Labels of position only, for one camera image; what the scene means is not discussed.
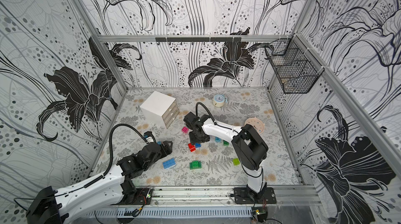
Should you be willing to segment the magenta lego brick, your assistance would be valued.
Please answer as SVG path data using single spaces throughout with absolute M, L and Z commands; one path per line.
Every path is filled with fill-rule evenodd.
M 182 132 L 185 133 L 185 134 L 187 134 L 187 133 L 189 132 L 189 129 L 188 129 L 187 127 L 183 127 L 183 128 L 182 128 Z

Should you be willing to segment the red lego brick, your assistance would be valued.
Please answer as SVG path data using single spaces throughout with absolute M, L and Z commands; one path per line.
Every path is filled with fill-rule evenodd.
M 191 144 L 191 143 L 188 144 L 188 148 L 189 148 L 189 151 L 190 151 L 190 152 L 196 151 L 195 145 L 193 145 L 193 144 Z

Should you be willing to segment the long green lego brick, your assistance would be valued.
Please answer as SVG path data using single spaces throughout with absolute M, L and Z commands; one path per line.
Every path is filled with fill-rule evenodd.
M 202 163 L 200 161 L 192 161 L 189 164 L 190 170 L 196 170 L 196 169 L 201 169 L 202 168 Z

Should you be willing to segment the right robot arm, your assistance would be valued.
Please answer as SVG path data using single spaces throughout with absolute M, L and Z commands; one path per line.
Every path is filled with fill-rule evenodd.
M 196 104 L 195 113 L 189 112 L 183 121 L 190 129 L 189 137 L 193 145 L 208 142 L 211 136 L 230 142 L 247 175 L 246 197 L 254 203 L 263 197 L 267 189 L 263 164 L 268 146 L 253 126 L 246 124 L 239 127 L 222 123 L 201 102 Z

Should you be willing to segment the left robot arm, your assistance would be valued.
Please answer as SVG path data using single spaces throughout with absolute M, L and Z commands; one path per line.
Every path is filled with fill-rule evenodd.
M 141 138 L 146 143 L 142 150 L 110 163 L 104 172 L 57 190 L 42 189 L 26 211 L 27 223 L 69 224 L 100 208 L 132 201 L 136 194 L 133 179 L 172 154 L 171 141 L 158 144 L 150 131 Z

